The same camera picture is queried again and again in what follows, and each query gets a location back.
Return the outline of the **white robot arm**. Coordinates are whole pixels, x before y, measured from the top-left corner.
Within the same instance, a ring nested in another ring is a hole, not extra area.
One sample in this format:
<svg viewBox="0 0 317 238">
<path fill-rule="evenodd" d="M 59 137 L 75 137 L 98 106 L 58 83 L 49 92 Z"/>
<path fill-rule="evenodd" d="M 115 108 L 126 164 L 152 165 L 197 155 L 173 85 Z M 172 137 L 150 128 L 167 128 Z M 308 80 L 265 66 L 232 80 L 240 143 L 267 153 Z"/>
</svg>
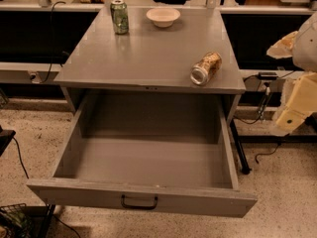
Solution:
<svg viewBox="0 0 317 238">
<path fill-rule="evenodd" d="M 292 58 L 304 72 L 296 79 L 287 78 L 281 104 L 272 116 L 269 132 L 286 136 L 317 111 L 317 13 L 298 31 L 291 32 L 272 45 L 266 54 L 274 59 Z"/>
</svg>

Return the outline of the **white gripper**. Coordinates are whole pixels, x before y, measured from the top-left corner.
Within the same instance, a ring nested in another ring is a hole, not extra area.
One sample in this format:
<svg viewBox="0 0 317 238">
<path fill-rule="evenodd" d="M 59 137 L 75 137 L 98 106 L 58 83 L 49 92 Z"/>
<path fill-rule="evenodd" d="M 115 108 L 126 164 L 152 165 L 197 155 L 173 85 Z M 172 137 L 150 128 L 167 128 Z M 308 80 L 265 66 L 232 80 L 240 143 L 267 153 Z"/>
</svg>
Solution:
<svg viewBox="0 0 317 238">
<path fill-rule="evenodd" d="M 305 72 L 283 84 L 280 105 L 272 116 L 271 133 L 285 136 L 317 112 L 317 73 Z"/>
</svg>

